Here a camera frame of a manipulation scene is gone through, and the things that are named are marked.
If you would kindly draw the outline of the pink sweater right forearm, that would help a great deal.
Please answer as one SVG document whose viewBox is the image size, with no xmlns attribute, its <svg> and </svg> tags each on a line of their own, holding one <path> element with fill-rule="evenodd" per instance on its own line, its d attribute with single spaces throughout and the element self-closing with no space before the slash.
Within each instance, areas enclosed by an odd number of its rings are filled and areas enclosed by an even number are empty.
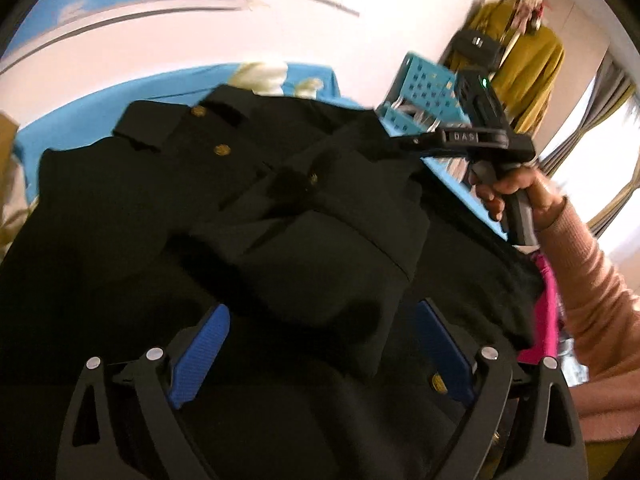
<svg viewBox="0 0 640 480">
<path fill-rule="evenodd" d="M 570 202 L 538 233 L 589 379 L 570 389 L 587 442 L 631 438 L 639 426 L 639 297 Z"/>
</svg>

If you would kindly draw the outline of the person's right hand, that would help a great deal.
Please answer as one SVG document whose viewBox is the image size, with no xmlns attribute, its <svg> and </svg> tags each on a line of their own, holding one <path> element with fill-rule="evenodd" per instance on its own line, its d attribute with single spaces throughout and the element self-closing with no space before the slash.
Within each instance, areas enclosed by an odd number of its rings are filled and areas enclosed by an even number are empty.
<svg viewBox="0 0 640 480">
<path fill-rule="evenodd" d="M 491 220 L 500 221 L 506 211 L 506 196 L 524 191 L 532 207 L 533 225 L 542 231 L 559 218 L 566 205 L 566 197 L 537 168 L 521 166 L 509 171 L 493 184 L 482 180 L 472 171 L 469 181 Z"/>
</svg>

